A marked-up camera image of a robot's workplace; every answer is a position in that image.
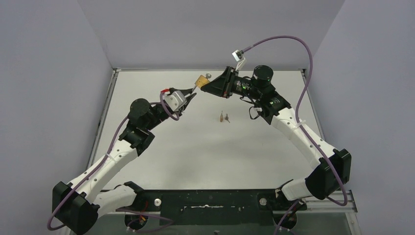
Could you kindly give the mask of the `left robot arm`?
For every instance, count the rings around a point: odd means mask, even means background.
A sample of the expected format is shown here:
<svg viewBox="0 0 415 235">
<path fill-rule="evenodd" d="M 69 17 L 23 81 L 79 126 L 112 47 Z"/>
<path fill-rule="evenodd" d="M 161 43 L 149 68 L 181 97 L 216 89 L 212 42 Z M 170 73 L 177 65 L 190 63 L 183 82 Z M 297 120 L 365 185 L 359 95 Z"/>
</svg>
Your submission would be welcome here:
<svg viewBox="0 0 415 235">
<path fill-rule="evenodd" d="M 128 206 L 133 209 L 142 207 L 145 196 L 134 183 L 127 182 L 107 192 L 102 189 L 135 159 L 132 152 L 140 156 L 149 147 L 155 138 L 151 130 L 168 118 L 178 121 L 195 95 L 193 88 L 169 88 L 160 92 L 158 102 L 144 98 L 134 100 L 128 115 L 117 127 L 107 152 L 98 162 L 68 183 L 59 182 L 54 186 L 51 218 L 57 218 L 62 225 L 52 227 L 49 220 L 48 230 L 67 227 L 77 235 L 84 235 L 99 217 L 109 212 Z"/>
</svg>

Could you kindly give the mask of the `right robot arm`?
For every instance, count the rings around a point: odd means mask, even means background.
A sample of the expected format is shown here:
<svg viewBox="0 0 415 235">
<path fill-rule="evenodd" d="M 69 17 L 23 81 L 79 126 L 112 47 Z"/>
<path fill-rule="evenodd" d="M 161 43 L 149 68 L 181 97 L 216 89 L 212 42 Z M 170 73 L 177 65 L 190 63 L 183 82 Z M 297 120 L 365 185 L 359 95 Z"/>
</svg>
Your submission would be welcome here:
<svg viewBox="0 0 415 235">
<path fill-rule="evenodd" d="M 240 77 L 234 68 L 226 67 L 214 80 L 203 82 L 200 89 L 223 98 L 233 94 L 247 97 L 258 115 L 279 130 L 309 163 L 313 171 L 308 177 L 291 180 L 279 188 L 275 195 L 278 207 L 287 209 L 295 200 L 310 196 L 326 199 L 349 181 L 351 154 L 328 144 L 296 117 L 295 109 L 271 84 L 273 75 L 266 65 L 255 67 L 251 77 Z"/>
</svg>

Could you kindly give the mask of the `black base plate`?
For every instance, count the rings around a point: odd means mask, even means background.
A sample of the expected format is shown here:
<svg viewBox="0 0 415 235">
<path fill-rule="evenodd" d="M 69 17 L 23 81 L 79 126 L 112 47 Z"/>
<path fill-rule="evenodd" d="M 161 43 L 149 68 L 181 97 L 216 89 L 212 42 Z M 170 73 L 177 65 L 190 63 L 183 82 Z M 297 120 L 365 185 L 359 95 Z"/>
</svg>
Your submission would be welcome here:
<svg viewBox="0 0 415 235">
<path fill-rule="evenodd" d="M 273 225 L 294 204 L 275 189 L 145 189 L 127 209 L 158 212 L 174 225 Z"/>
</svg>

